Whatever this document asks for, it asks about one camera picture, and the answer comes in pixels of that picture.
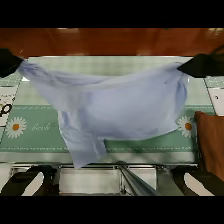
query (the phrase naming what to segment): table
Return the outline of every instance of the table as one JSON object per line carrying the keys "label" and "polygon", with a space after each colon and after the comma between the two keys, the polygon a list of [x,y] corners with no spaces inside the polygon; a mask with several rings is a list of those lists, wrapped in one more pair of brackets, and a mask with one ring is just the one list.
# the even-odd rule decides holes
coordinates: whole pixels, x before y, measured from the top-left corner
{"label": "table", "polygon": [[[127,75],[170,62],[186,62],[189,59],[190,57],[160,56],[63,56],[31,57],[29,61],[49,70],[110,76]],[[11,76],[13,77],[8,77],[10,82],[12,79],[15,83],[21,80],[18,74]],[[189,77],[188,99],[179,119],[186,116],[192,120],[196,110],[214,114],[204,79]],[[58,131],[57,112],[25,78],[19,83],[8,122],[14,121],[15,117],[25,120],[27,128],[22,135],[14,139],[8,138],[5,129],[0,129],[0,162],[72,163]],[[120,160],[132,164],[196,163],[196,132],[192,134],[194,137],[188,138],[176,130],[144,141],[106,141],[108,154],[99,163],[114,163]]]}

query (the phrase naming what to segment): white flower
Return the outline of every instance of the white flower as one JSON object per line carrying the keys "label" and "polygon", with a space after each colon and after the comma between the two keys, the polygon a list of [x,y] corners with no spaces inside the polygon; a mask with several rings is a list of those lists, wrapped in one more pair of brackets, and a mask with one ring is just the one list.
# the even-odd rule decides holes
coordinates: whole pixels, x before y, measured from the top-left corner
{"label": "white flower", "polygon": [[182,135],[184,135],[185,137],[191,138],[193,136],[192,128],[193,128],[193,123],[190,117],[185,116],[179,119],[178,130],[182,131]]}
{"label": "white flower", "polygon": [[26,121],[22,117],[14,117],[6,126],[8,138],[17,138],[26,130]]}

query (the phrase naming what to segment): reddish brown wooden surface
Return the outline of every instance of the reddish brown wooden surface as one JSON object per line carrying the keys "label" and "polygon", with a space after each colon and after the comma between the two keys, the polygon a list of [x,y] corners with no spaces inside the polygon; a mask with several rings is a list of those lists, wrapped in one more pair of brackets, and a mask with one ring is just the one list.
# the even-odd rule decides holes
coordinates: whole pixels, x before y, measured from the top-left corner
{"label": "reddish brown wooden surface", "polygon": [[15,55],[194,56],[224,44],[222,28],[0,28]]}

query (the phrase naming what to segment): yellow flower center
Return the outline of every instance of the yellow flower center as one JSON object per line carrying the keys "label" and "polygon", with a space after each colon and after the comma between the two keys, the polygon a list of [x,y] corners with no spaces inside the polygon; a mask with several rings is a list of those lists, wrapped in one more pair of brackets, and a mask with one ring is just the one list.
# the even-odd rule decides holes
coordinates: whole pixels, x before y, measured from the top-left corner
{"label": "yellow flower center", "polygon": [[12,126],[12,129],[13,129],[14,131],[17,131],[17,130],[19,129],[19,124],[14,124],[14,125]]}
{"label": "yellow flower center", "polygon": [[192,129],[192,125],[190,123],[186,123],[185,128],[190,131]]}

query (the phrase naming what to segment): light blue shirt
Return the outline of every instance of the light blue shirt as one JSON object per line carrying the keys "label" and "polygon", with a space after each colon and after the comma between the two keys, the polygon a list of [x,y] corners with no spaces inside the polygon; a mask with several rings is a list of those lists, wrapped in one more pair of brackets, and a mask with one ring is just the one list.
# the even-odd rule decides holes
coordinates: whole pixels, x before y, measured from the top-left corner
{"label": "light blue shirt", "polygon": [[124,76],[47,71],[23,61],[19,72],[58,111],[60,133],[79,168],[106,154],[107,140],[143,140],[177,129],[188,75],[179,63]]}

